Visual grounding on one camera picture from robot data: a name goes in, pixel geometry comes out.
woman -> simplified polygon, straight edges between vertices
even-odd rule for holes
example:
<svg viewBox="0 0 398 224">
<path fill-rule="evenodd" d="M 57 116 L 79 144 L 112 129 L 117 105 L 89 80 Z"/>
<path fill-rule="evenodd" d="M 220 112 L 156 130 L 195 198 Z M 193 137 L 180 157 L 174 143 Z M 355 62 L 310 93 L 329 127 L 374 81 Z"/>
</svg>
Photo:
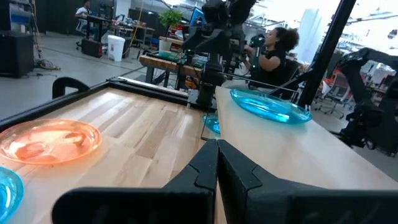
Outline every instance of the woman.
<svg viewBox="0 0 398 224">
<path fill-rule="evenodd" d="M 264 45 L 267 48 L 267 52 L 264 52 L 259 57 L 259 70 L 251 72 L 251 79 L 257 82 L 267 83 L 273 86 L 281 86 L 288 81 L 288 75 L 284 72 L 284 64 L 286 60 L 286 54 L 293 50 L 299 44 L 299 34 L 296 30 L 285 29 L 283 27 L 277 27 L 270 31 L 266 38 Z M 248 45 L 244 46 L 245 51 L 248 54 L 255 54 L 256 50 Z M 241 58 L 244 65 L 248 70 L 251 68 L 250 62 L 245 58 Z M 228 88 L 244 88 L 251 90 L 262 90 L 271 91 L 273 86 L 249 82 L 248 85 L 233 85 Z"/>
</svg>

computer monitor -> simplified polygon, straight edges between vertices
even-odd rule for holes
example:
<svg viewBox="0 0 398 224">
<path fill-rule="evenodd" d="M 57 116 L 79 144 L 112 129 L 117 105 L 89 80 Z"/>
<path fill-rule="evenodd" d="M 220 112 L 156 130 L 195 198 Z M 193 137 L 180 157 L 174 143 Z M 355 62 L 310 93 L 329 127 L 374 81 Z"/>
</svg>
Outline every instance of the computer monitor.
<svg viewBox="0 0 398 224">
<path fill-rule="evenodd" d="M 191 20 L 189 22 L 190 25 L 193 25 L 197 19 L 201 18 L 202 22 L 205 23 L 205 14 L 199 8 L 195 7 L 192 13 Z"/>
</svg>

potted plant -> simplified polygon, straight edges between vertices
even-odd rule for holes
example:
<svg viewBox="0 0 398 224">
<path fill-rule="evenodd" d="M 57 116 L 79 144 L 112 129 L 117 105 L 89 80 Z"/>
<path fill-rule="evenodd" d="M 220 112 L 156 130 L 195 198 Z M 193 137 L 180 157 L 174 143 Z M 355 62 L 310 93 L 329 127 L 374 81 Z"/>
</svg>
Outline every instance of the potted plant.
<svg viewBox="0 0 398 224">
<path fill-rule="evenodd" d="M 170 50 L 172 43 L 167 41 L 167 36 L 169 34 L 169 29 L 171 27 L 175 27 L 178 25 L 181 21 L 182 13 L 178 12 L 176 10 L 168 10 L 163 12 L 160 16 L 160 23 L 166 27 L 166 34 L 165 40 L 160 40 L 159 41 L 159 50 Z"/>
</svg>

translucent plate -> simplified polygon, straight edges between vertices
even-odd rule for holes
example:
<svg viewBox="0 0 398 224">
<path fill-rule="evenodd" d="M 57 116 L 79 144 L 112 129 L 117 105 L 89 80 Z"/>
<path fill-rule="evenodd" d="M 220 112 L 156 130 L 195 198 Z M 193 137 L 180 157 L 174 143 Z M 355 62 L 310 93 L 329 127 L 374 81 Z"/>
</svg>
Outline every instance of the translucent plate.
<svg viewBox="0 0 398 224">
<path fill-rule="evenodd" d="M 312 115 L 305 109 L 268 94 L 251 90 L 231 90 L 232 99 L 243 109 L 259 117 L 287 124 L 310 121 Z"/>
<path fill-rule="evenodd" d="M 220 134 L 220 122 L 218 120 L 217 114 L 205 114 L 203 115 L 203 122 L 205 123 L 206 127 L 213 132 Z"/>
<path fill-rule="evenodd" d="M 0 167 L 0 223 L 6 223 L 24 197 L 24 184 L 12 170 Z"/>
<path fill-rule="evenodd" d="M 0 134 L 0 154 L 24 164 L 58 164 L 93 152 L 101 133 L 92 125 L 67 119 L 42 119 Z"/>
</svg>

white trash can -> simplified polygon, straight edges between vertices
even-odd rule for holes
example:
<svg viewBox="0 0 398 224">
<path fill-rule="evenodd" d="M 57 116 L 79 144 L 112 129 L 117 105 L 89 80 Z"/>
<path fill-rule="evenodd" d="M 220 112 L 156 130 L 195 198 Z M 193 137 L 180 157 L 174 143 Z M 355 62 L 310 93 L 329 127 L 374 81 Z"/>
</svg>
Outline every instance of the white trash can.
<svg viewBox="0 0 398 224">
<path fill-rule="evenodd" d="M 123 55 L 123 46 L 126 40 L 115 35 L 108 36 L 108 58 L 115 62 L 121 62 Z"/>
</svg>

